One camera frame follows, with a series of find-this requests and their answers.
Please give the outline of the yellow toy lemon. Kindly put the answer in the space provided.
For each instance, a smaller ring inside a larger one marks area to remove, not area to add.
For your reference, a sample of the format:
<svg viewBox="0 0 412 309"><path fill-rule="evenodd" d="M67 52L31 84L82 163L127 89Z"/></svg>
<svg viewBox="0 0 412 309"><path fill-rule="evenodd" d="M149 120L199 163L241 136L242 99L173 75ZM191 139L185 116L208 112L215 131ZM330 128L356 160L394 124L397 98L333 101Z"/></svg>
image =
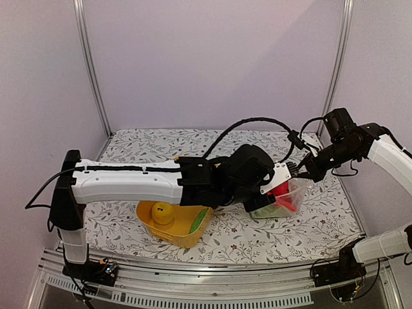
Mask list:
<svg viewBox="0 0 412 309"><path fill-rule="evenodd" d="M173 206L164 202L156 202L151 209L152 219L160 225L167 225L174 218Z"/></svg>

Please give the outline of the green toy broccoli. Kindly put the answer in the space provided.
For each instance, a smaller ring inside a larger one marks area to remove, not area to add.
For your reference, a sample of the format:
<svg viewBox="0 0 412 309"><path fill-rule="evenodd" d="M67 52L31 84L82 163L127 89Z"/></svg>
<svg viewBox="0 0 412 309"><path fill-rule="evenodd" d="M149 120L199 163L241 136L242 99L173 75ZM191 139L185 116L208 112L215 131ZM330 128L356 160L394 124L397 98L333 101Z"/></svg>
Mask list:
<svg viewBox="0 0 412 309"><path fill-rule="evenodd" d="M275 207L273 205L268 205L266 207L260 208L254 211L253 215L262 218L271 218L277 216L279 212L282 210L281 207Z"/></svg>

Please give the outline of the red toy apple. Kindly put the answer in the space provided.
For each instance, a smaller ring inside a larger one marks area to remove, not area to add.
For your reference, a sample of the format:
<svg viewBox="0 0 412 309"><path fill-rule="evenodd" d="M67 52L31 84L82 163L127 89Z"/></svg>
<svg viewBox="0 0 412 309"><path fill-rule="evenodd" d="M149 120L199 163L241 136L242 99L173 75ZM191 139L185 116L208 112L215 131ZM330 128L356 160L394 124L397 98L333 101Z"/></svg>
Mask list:
<svg viewBox="0 0 412 309"><path fill-rule="evenodd" d="M271 193L276 197L288 194L289 193L288 182L284 182L281 185L278 185L277 187L273 188L271 190Z"/></svg>

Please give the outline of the orange toy carrot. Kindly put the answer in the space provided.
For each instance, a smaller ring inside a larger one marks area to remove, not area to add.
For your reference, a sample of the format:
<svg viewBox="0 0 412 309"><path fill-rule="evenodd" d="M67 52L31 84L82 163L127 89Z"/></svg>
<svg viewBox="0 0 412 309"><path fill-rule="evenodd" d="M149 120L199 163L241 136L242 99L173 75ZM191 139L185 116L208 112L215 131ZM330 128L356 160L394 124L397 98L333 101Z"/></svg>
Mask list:
<svg viewBox="0 0 412 309"><path fill-rule="evenodd" d="M289 196L279 196L276 199L276 204L280 207L284 207L290 212L297 212L297 208L292 202L292 199Z"/></svg>

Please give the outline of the clear zip top bag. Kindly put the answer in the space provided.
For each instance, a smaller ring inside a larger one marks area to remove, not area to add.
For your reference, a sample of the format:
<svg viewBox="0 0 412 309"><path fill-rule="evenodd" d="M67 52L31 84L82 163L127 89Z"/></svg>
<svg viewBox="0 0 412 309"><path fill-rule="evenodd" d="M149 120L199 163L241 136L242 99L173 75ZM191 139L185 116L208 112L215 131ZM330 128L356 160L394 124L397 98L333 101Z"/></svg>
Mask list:
<svg viewBox="0 0 412 309"><path fill-rule="evenodd" d="M304 196L306 194L306 192L312 188L312 184L308 181L308 180L304 180L304 179L291 179L289 181L287 181L289 184L289 193L282 195L282 196L289 196L292 199L292 202L294 203L294 205L297 208L297 212L290 212L288 210L286 210L284 207L281 207L282 210L279 212L279 214L277 216L271 217L271 218L285 218L285 217L291 217L291 216L295 216L301 208L301 205L303 203L304 200ZM274 203L270 204L273 205L275 207L280 207L276 204L276 200ZM262 218L262 217L257 217L255 215L253 215L254 211L251 212L251 216L255 219L267 219L267 218Z"/></svg>

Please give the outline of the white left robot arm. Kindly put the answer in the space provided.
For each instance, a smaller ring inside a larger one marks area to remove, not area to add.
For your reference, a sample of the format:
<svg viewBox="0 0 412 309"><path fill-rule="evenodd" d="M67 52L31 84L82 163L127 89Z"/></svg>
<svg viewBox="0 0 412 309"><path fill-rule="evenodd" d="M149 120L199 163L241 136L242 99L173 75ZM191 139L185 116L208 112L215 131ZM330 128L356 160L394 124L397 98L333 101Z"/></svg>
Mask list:
<svg viewBox="0 0 412 309"><path fill-rule="evenodd" d="M255 145L229 157L179 157L157 164L113 164L81 158L68 151L50 205L50 221L61 235L64 257L81 279L96 270L88 259L84 209L98 201L157 201L179 206L217 208L240 202L250 212L274 201L279 165Z"/></svg>

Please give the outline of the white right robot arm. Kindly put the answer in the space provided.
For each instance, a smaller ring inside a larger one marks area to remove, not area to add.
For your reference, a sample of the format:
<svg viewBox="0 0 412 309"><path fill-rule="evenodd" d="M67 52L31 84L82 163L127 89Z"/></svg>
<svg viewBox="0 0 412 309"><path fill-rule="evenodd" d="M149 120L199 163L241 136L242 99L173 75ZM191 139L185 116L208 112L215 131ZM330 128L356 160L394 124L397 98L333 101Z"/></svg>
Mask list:
<svg viewBox="0 0 412 309"><path fill-rule="evenodd" d="M376 123L358 126L346 108L337 108L323 117L331 144L317 152L308 153L299 168L306 171L301 178L321 181L329 170L346 162L370 160L386 171L408 193L411 193L411 153L402 147L391 131ZM356 273L358 263L374 259L393 258L411 252L411 223L395 230L364 238L352 246L333 267L333 275L339 281L347 280Z"/></svg>

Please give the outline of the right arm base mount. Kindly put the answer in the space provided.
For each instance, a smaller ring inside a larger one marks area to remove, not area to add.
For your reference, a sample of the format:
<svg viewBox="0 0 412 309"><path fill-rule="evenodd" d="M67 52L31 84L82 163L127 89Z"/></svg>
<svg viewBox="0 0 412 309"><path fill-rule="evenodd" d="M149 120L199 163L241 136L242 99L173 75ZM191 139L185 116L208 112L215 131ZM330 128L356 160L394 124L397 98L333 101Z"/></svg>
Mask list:
<svg viewBox="0 0 412 309"><path fill-rule="evenodd" d="M332 296L340 302L353 301L364 284L366 269L355 260L352 252L358 242L359 240L352 241L341 248L336 262L318 259L310 267L310 277L316 287L360 279L360 283L332 288Z"/></svg>

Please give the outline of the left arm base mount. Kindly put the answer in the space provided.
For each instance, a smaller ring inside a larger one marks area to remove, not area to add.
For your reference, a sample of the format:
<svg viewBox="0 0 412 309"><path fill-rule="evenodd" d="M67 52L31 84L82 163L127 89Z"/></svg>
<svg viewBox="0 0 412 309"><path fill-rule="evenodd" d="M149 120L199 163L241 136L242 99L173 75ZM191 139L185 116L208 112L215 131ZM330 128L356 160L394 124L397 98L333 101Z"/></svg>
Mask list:
<svg viewBox="0 0 412 309"><path fill-rule="evenodd" d="M65 262L62 273L82 283L114 287L118 276L118 263L108 259L87 260L83 265Z"/></svg>

